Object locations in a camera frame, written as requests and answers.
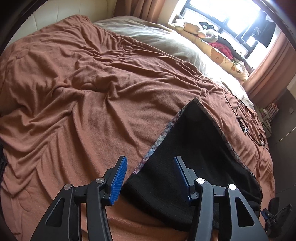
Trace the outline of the pink curtain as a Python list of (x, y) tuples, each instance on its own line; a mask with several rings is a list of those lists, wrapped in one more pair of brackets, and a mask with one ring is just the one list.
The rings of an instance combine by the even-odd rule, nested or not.
[(134, 16), (156, 23), (164, 3), (164, 0), (118, 0), (115, 5), (113, 17)]
[(295, 76), (295, 49), (280, 33), (260, 65), (243, 83), (249, 99), (260, 108), (268, 106)]

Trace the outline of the red clothes on windowsill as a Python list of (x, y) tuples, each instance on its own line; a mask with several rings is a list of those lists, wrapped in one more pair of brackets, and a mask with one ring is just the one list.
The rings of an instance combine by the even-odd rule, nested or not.
[(230, 51), (230, 49), (219, 43), (219, 42), (215, 42), (215, 43), (209, 43), (210, 46), (216, 48), (217, 50), (219, 50), (221, 53), (223, 53), (229, 60), (233, 60), (233, 55)]

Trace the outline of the cream leather headboard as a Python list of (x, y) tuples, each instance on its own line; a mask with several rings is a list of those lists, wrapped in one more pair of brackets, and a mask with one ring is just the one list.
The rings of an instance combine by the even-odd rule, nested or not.
[(109, 19), (113, 16), (115, 5), (114, 0), (46, 1), (29, 15), (8, 44), (72, 15), (87, 16), (92, 22)]

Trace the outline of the white grey bed sheet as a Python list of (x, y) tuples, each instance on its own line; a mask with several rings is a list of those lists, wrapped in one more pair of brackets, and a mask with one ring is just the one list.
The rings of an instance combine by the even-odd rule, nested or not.
[(176, 31), (134, 16), (118, 16), (99, 20), (95, 22), (95, 25), (119, 35), (131, 37), (193, 64), (204, 76), (232, 92), (250, 109), (254, 109), (254, 104), (239, 81)]

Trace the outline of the pink right curtain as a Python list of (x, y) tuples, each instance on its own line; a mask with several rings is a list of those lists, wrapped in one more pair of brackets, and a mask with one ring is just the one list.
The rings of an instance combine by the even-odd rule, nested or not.
[(268, 106), (295, 76), (295, 49), (280, 33), (260, 65), (243, 83), (249, 99), (260, 108)]

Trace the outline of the black shorts with patterned trim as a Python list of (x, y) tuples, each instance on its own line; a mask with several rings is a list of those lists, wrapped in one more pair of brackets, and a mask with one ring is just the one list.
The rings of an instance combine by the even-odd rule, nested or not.
[(121, 195), (140, 211), (165, 225), (187, 232), (194, 208), (189, 206), (174, 158), (180, 156), (186, 167), (213, 185), (235, 184), (255, 214), (260, 212), (262, 191), (250, 170), (240, 161), (217, 123), (203, 105), (193, 99), (168, 125), (140, 170), (132, 174)]

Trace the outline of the brown bed blanket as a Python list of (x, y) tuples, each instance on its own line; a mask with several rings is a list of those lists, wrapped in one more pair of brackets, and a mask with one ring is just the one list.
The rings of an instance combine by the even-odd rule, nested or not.
[[(168, 125), (197, 99), (255, 176), (260, 210), (275, 196), (273, 162), (254, 109), (193, 64), (74, 15), (1, 55), (1, 207), (17, 240), (30, 240), (67, 183), (82, 186), (127, 157), (140, 170)], [(114, 240), (186, 240), (121, 194), (107, 209)]]

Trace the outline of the hanging black garment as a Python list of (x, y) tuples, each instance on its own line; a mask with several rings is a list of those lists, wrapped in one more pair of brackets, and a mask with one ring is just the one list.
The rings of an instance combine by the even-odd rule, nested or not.
[(257, 19), (255, 20), (253, 26), (252, 36), (258, 42), (260, 42), (264, 47), (268, 47), (271, 39), (273, 37), (276, 23), (268, 20), (267, 14), (260, 10)]

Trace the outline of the pink left curtain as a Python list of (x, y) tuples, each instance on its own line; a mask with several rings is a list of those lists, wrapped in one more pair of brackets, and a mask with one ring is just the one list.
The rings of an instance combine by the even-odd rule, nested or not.
[(156, 23), (164, 3), (164, 0), (118, 0), (115, 5), (113, 17), (134, 16)]

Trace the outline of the white bedside table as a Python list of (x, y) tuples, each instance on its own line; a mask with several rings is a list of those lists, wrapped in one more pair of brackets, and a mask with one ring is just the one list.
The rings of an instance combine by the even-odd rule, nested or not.
[(272, 102), (265, 108), (259, 108), (257, 105), (255, 105), (254, 108), (265, 131), (266, 138), (271, 137), (272, 120), (279, 111), (278, 106)]

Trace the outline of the black framed window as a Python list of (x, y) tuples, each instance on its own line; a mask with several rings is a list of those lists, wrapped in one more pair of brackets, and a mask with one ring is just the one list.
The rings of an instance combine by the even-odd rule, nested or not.
[(266, 48), (252, 36), (254, 22), (260, 10), (254, 1), (186, 1), (180, 16), (197, 22), (207, 22), (223, 37), (234, 44), (244, 58), (254, 51), (267, 49), (278, 35), (276, 25), (273, 37)]

